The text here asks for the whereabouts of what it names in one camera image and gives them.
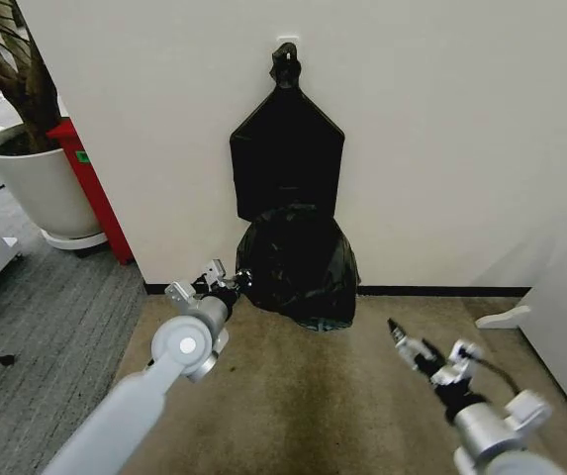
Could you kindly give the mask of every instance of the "white plant pot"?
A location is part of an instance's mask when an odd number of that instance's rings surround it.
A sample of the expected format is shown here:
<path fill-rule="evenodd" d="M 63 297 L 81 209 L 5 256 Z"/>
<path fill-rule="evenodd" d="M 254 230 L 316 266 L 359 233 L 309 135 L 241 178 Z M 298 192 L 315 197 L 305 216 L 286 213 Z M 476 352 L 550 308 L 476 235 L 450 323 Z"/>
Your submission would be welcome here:
<path fill-rule="evenodd" d="M 0 143 L 16 136 L 22 125 L 0 131 Z M 26 214 L 55 247 L 83 248 L 84 238 L 101 227 L 62 148 L 33 155 L 0 155 L 0 175 Z M 81 245 L 56 245 L 78 239 Z M 90 239 L 96 245 L 96 238 Z"/>

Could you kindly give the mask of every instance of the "black garbage bag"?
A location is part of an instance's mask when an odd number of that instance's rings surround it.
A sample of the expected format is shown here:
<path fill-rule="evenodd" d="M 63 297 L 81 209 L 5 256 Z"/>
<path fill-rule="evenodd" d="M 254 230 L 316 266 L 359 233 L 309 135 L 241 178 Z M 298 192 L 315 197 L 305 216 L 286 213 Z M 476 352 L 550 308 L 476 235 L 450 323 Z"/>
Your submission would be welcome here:
<path fill-rule="evenodd" d="M 347 328 L 360 282 L 355 255 L 335 220 L 311 205 L 290 205 L 256 218 L 236 250 L 250 269 L 252 304 L 316 331 Z"/>
<path fill-rule="evenodd" d="M 301 90 L 296 47 L 272 61 L 274 90 L 231 134 L 236 212 L 252 221 L 301 203 L 333 216 L 344 133 Z"/>

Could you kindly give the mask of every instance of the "gray carpet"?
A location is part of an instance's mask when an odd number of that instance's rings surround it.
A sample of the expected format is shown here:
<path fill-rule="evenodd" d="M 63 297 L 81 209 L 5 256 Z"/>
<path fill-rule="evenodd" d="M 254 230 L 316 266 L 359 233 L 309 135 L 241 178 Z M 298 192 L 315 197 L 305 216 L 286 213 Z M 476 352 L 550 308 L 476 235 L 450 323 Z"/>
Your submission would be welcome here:
<path fill-rule="evenodd" d="M 0 475 L 40 472 L 106 394 L 142 299 L 135 264 L 50 247 L 0 190 L 0 234 L 24 257 L 0 274 Z"/>

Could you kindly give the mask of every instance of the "green label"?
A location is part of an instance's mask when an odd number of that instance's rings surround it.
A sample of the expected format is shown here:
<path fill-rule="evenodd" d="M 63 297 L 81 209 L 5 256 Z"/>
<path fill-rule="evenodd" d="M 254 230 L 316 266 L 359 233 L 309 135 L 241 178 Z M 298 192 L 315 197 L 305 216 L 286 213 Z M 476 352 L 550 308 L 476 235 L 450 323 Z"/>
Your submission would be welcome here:
<path fill-rule="evenodd" d="M 84 150 L 78 150 L 76 152 L 76 159 L 79 163 L 89 163 L 89 156 L 87 156 L 87 152 Z"/>

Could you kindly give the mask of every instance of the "potted plant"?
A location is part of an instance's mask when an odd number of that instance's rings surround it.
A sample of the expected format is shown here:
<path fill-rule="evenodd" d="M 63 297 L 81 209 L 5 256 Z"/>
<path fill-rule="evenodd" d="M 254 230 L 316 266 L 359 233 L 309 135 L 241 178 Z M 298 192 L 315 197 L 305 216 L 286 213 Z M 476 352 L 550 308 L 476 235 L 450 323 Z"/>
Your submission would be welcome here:
<path fill-rule="evenodd" d="M 104 240 L 76 176 L 47 132 L 61 122 L 56 87 L 15 0 L 0 0 L 0 91 L 23 124 L 0 131 L 0 175 L 59 248 Z"/>

